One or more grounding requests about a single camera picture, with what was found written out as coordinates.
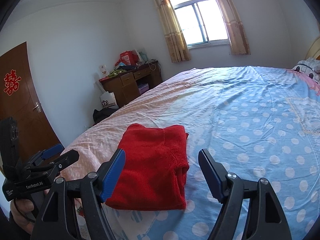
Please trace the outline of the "left hand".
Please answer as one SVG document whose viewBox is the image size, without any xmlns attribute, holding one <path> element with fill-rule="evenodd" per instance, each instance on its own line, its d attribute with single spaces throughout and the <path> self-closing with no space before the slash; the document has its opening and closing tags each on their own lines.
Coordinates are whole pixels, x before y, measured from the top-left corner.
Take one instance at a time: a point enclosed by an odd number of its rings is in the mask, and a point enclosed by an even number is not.
<svg viewBox="0 0 320 240">
<path fill-rule="evenodd" d="M 9 222 L 22 239 L 29 239 L 32 234 L 34 223 L 27 220 L 27 214 L 33 209 L 34 204 L 29 199 L 15 199 L 10 202 Z"/>
</svg>

